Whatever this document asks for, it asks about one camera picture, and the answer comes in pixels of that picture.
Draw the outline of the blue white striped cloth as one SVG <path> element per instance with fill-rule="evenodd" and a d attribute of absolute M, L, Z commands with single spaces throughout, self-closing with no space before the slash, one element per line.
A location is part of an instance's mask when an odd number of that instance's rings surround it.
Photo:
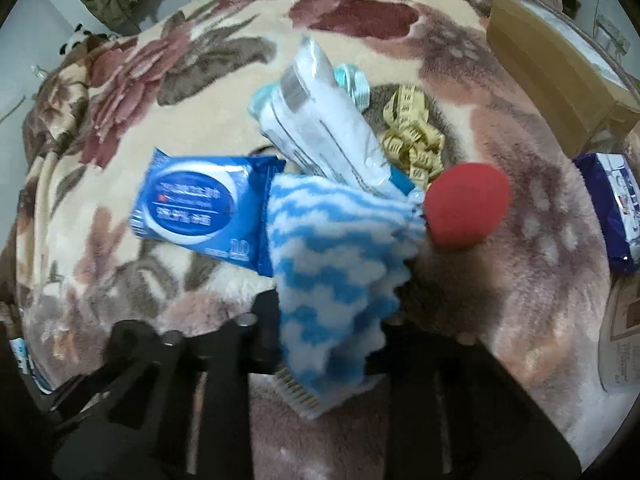
<path fill-rule="evenodd" d="M 279 174 L 267 205 L 283 365 L 274 384 L 300 417 L 316 419 L 373 388 L 370 354 L 424 240 L 419 208 L 322 177 Z"/>

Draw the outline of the red round sponge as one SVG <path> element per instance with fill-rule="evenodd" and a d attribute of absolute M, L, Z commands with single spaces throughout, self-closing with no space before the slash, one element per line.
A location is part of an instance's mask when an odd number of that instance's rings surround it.
<path fill-rule="evenodd" d="M 439 249 L 469 249 L 498 229 L 510 200 L 510 183 L 497 167 L 480 162 L 452 166 L 426 191 L 428 234 Z"/>

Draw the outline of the blue wet wipes pack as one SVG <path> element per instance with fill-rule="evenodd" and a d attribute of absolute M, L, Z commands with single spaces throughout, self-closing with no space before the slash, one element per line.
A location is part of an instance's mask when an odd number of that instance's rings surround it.
<path fill-rule="evenodd" d="M 267 205 L 276 156 L 169 156 L 158 148 L 132 207 L 129 225 L 141 238 L 273 276 Z"/>

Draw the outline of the yellow measuring tape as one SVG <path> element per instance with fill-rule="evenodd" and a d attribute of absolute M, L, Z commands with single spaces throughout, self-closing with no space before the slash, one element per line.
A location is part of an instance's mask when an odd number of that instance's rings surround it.
<path fill-rule="evenodd" d="M 430 98 L 418 86 L 401 84 L 383 108 L 388 160 L 426 191 L 444 172 L 444 134 L 430 122 Z"/>

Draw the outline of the white plastic mask package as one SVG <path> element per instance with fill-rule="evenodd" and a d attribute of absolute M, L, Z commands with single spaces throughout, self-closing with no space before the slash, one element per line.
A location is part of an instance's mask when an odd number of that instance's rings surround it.
<path fill-rule="evenodd" d="M 304 174 L 420 202 L 424 191 L 387 159 L 362 112 L 337 84 L 335 67 L 317 41 L 304 38 L 260 111 L 262 135 Z"/>

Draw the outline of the teal surgical face mask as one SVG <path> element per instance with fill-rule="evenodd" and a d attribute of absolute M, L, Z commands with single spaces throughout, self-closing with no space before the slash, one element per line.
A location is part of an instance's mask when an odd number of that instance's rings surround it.
<path fill-rule="evenodd" d="M 357 110 L 364 112 L 370 107 L 371 87 L 366 75 L 356 65 L 343 63 L 334 68 L 337 84 L 349 95 Z M 260 111 L 270 99 L 270 94 L 277 87 L 275 82 L 265 84 L 254 92 L 250 98 L 247 111 L 250 117 L 258 120 Z"/>

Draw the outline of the dark blue tissue pack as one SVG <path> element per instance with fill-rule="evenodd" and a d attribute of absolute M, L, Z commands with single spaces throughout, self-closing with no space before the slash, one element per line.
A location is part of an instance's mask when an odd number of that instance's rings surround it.
<path fill-rule="evenodd" d="M 617 274 L 639 269 L 639 185 L 624 155 L 576 157 L 604 237 L 608 264 Z"/>

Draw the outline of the brown cardboard box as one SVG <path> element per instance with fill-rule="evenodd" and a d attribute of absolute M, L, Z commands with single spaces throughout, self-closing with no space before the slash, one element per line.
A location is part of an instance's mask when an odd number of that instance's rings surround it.
<path fill-rule="evenodd" d="M 639 95 L 572 22 L 532 0 L 494 0 L 486 30 L 565 155 L 612 153 L 639 122 Z"/>

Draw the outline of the panda plush toy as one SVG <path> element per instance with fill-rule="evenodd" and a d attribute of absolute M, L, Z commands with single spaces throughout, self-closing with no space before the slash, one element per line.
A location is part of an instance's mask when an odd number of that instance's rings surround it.
<path fill-rule="evenodd" d="M 90 38 L 96 38 L 99 42 L 105 42 L 117 37 L 118 35 L 113 34 L 112 32 L 110 34 L 107 32 L 92 32 L 90 29 L 85 28 L 83 24 L 78 23 L 74 29 L 73 35 L 68 38 L 65 44 L 62 44 L 60 50 L 58 50 L 58 54 L 65 56 L 66 54 L 69 54 L 73 48 L 76 48 L 85 40 Z"/>

